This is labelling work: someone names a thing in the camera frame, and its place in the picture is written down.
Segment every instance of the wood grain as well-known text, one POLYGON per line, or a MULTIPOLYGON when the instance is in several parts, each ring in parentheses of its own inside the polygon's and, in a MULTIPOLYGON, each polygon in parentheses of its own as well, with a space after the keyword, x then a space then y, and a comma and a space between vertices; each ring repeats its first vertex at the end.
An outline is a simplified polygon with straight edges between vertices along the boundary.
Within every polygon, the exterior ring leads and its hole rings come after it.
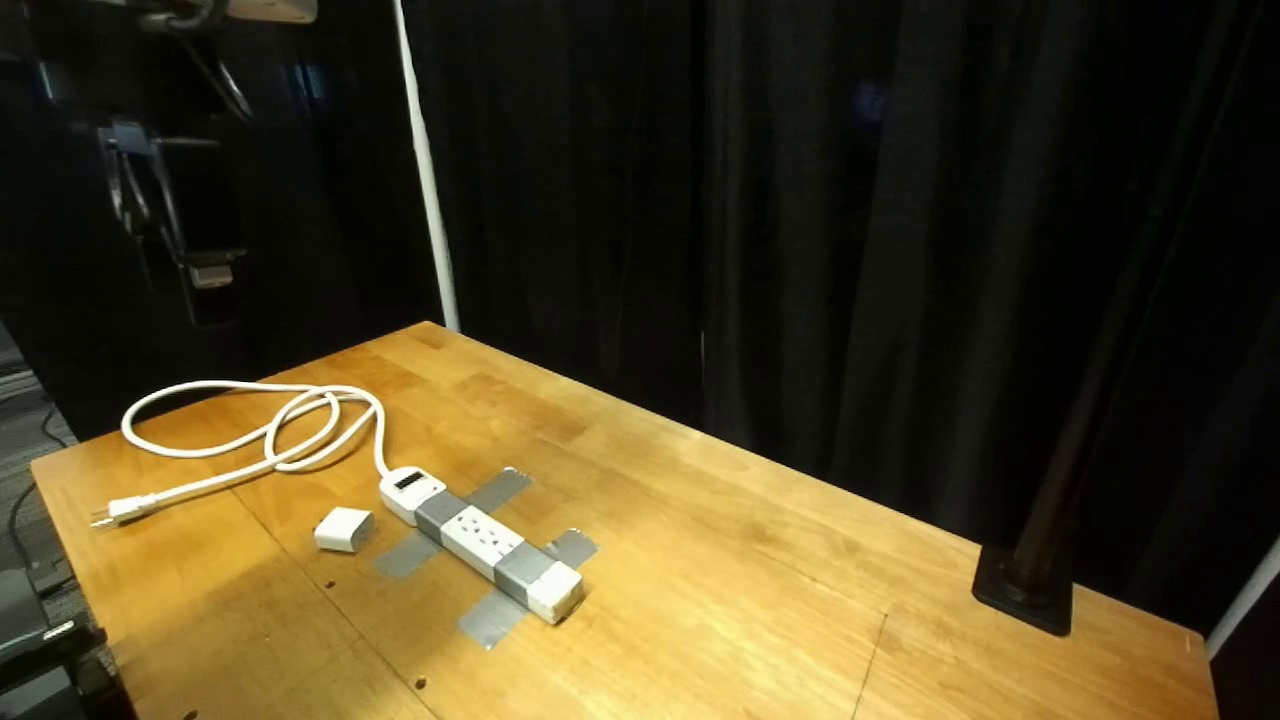
MULTIPOLYGON (((38 459, 38 478, 144 716, 1216 716, 1195 633, 1090 586, 1068 640, 1024 626, 969 596, 969 539, 438 324, 280 380, 372 388, 391 463, 457 492, 523 468, 502 515, 538 545, 590 532, 590 601, 492 650, 459 635, 489 583, 448 557, 407 578, 377 567, 407 529, 369 447, 92 532, 110 496, 231 463, 106 437, 38 459), (332 502, 377 507, 372 546, 313 546, 332 502)), ((215 397, 147 433, 214 439, 265 417, 215 397)))

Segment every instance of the white plug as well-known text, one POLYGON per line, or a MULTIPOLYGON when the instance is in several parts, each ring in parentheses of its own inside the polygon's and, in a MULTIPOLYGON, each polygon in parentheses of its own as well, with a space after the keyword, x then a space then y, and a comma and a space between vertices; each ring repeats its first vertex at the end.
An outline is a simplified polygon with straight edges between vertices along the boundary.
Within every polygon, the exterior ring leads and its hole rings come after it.
POLYGON ((92 529, 131 522, 142 515, 152 515, 160 507, 158 496, 117 496, 110 498, 110 510, 92 529))
POLYGON ((377 492, 384 496, 384 502, 405 518, 418 522, 414 515, 445 492, 445 482, 424 470, 424 468, 391 468, 377 492))

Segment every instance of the white power strip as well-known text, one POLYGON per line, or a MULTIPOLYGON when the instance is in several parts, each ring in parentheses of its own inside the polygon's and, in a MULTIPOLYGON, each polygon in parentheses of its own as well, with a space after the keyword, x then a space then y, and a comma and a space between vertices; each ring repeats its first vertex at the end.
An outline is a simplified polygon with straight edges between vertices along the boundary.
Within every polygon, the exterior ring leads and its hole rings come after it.
POLYGON ((516 534, 510 522, 484 515, 476 502, 457 510, 448 522, 439 522, 439 539, 451 557, 471 562, 479 577, 492 578, 498 562, 510 559, 523 534, 516 534))
POLYGON ((584 601, 584 577, 531 546, 521 532, 451 496, 424 468, 398 468, 380 478, 384 502, 471 562, 531 616, 562 623, 584 601))

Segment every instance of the plug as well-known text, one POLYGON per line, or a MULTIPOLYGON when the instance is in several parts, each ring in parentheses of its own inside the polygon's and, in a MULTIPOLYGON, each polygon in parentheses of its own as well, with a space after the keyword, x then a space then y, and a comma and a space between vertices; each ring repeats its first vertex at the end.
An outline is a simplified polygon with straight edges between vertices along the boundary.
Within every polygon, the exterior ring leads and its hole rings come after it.
POLYGON ((160 507, 158 496, 117 496, 117 498, 110 498, 110 510, 92 529, 122 529, 142 515, 152 515, 158 507, 160 507))

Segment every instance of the black backdrop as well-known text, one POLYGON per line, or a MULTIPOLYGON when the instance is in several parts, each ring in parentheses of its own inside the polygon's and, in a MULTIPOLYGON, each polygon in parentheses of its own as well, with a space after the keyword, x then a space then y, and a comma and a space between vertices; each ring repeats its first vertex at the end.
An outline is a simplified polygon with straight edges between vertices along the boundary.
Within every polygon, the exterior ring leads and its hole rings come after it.
POLYGON ((464 326, 1009 545, 1142 252, 1077 577, 1213 626, 1280 529, 1261 9, 418 0, 464 326))
POLYGON ((31 0, 8 28, 24 14, 38 50, 0 48, 0 318, 77 437, 112 433, 160 382, 270 375, 438 307, 391 4, 326 4, 313 28, 222 24, 252 121, 225 111, 176 38, 137 31, 137 9, 31 0), (47 73, 74 91, 47 98, 47 73), (122 233, 98 144, 112 121, 222 144, 215 163, 173 173, 190 176, 190 233, 249 248, 229 318, 190 324, 160 287, 176 265, 147 274, 122 233), (214 186, 229 210, 202 210, 214 186))

